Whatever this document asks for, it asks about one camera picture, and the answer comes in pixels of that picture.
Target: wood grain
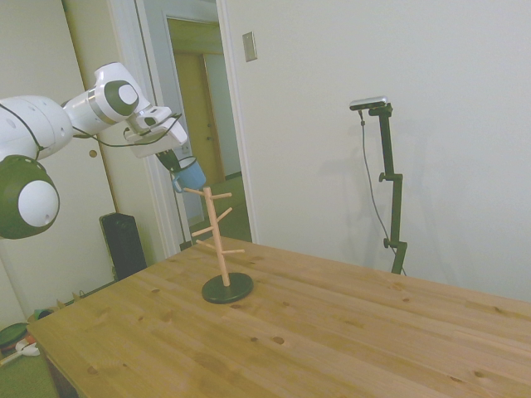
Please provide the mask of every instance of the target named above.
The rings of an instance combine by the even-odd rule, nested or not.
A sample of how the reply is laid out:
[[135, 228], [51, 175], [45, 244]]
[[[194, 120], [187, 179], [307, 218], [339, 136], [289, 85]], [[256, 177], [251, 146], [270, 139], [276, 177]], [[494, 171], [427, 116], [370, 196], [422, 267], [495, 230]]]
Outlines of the wood grain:
[[222, 238], [253, 292], [217, 305], [200, 245], [30, 325], [87, 397], [531, 396], [531, 304]]

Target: wooden peg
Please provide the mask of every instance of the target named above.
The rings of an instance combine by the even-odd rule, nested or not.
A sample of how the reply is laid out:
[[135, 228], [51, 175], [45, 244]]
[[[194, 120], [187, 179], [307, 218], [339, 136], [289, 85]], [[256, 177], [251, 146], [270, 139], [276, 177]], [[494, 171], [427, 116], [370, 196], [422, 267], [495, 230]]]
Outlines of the wooden peg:
[[230, 254], [232, 254], [232, 253], [245, 253], [245, 252], [246, 252], [246, 251], [243, 250], [243, 249], [238, 249], [238, 250], [224, 250], [224, 251], [222, 251], [222, 253], [223, 253], [224, 255], [230, 255]]
[[205, 228], [204, 230], [199, 230], [199, 231], [195, 231], [195, 232], [193, 232], [193, 233], [192, 233], [192, 236], [194, 236], [194, 237], [195, 237], [195, 236], [200, 236], [200, 235], [202, 235], [202, 234], [205, 234], [205, 233], [207, 233], [207, 232], [212, 231], [213, 229], [214, 229], [213, 226], [209, 226], [208, 228]]
[[227, 193], [220, 193], [219, 195], [212, 195], [211, 198], [213, 201], [215, 201], [216, 199], [222, 199], [224, 197], [231, 197], [232, 194], [230, 192], [227, 192]]
[[190, 192], [190, 193], [197, 193], [198, 195], [201, 195], [202, 197], [205, 196], [204, 193], [202, 193], [201, 191], [197, 191], [197, 190], [195, 190], [195, 189], [184, 188], [184, 191], [186, 191], [186, 192]]
[[202, 240], [196, 240], [196, 243], [198, 243], [199, 245], [206, 246], [206, 247], [208, 247], [210, 249], [214, 249], [214, 250], [216, 249], [216, 246], [212, 246], [209, 243], [203, 242]]
[[218, 218], [217, 218], [217, 222], [223, 220], [223, 218], [229, 214], [230, 212], [232, 211], [232, 207], [229, 207], [228, 209], [226, 209]]

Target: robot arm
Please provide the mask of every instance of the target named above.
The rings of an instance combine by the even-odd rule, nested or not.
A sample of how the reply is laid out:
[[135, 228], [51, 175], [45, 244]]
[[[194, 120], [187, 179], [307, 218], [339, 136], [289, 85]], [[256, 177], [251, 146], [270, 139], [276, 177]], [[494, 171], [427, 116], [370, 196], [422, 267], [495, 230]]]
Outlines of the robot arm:
[[63, 106], [77, 136], [80, 131], [94, 135], [125, 120], [131, 128], [125, 139], [131, 144], [150, 143], [166, 134], [153, 145], [131, 147], [138, 158], [186, 143], [188, 136], [170, 108], [151, 105], [122, 64], [102, 66], [95, 76], [94, 88]]
[[[62, 106], [35, 95], [0, 100], [0, 239], [37, 235], [53, 224], [59, 194], [38, 160], [73, 137], [93, 136], [126, 121], [125, 139], [138, 158], [173, 152], [187, 142], [171, 110], [151, 105], [122, 64], [102, 66], [95, 76], [94, 88]], [[164, 166], [178, 171], [177, 158], [170, 161]]]

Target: mug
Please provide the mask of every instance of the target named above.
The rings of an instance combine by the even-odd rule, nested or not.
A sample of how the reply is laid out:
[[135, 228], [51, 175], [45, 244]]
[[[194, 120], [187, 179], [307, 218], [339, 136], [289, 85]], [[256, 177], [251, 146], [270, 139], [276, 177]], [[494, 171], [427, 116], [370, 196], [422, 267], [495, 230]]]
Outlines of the mug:
[[184, 188], [201, 189], [207, 182], [201, 166], [194, 156], [179, 160], [181, 170], [173, 175], [173, 189], [183, 193]]

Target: light switch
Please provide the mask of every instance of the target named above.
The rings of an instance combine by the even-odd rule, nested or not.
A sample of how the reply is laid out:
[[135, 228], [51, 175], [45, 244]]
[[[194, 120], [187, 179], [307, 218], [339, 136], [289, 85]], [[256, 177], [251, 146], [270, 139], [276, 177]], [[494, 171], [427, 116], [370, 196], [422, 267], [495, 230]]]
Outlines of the light switch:
[[256, 55], [256, 45], [255, 45], [255, 33], [249, 32], [243, 35], [243, 49], [246, 53], [246, 61], [254, 61], [258, 58]]

